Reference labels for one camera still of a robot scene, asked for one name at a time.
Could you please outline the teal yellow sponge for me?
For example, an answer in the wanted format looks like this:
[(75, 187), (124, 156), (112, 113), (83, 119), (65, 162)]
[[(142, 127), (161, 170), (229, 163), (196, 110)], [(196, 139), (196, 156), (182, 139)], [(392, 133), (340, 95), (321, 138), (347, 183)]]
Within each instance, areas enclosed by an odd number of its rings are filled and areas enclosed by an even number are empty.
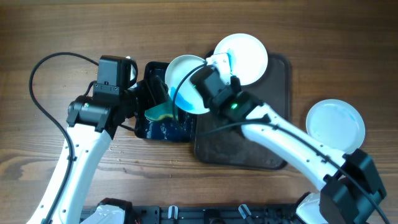
[(144, 115), (150, 121), (178, 118), (176, 114), (173, 114), (173, 108), (172, 100), (168, 99), (165, 103), (161, 103), (145, 110)]

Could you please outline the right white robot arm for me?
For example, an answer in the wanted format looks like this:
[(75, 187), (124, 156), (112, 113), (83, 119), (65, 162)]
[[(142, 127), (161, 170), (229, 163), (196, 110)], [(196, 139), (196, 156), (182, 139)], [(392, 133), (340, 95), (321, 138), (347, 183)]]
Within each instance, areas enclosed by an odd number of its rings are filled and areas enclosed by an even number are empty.
[(239, 78), (225, 84), (217, 68), (200, 65), (187, 76), (205, 108), (240, 127), (243, 136), (271, 150), (299, 170), (317, 188), (298, 203), (295, 215), (304, 223), (366, 223), (387, 193), (372, 157), (361, 149), (347, 154), (333, 149), (281, 118), (268, 104), (243, 91)]

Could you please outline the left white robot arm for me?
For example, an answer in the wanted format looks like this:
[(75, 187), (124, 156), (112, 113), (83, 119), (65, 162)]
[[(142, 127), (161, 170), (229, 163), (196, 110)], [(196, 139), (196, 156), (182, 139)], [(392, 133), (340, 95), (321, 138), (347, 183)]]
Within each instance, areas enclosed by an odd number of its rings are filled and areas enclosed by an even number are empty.
[(77, 123), (61, 129), (65, 142), (49, 185), (29, 223), (78, 223), (100, 159), (114, 133)]

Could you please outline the white plate blue stain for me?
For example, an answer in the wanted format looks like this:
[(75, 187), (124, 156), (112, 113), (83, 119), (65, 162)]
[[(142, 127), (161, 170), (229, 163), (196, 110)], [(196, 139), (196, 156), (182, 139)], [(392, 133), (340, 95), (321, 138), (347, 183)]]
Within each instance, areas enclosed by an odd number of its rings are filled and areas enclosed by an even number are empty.
[(249, 34), (231, 34), (216, 46), (213, 56), (221, 63), (229, 63), (229, 72), (220, 72), (223, 81), (229, 82), (230, 76), (239, 78), (243, 86), (253, 84), (265, 74), (268, 65), (267, 50), (257, 38)]

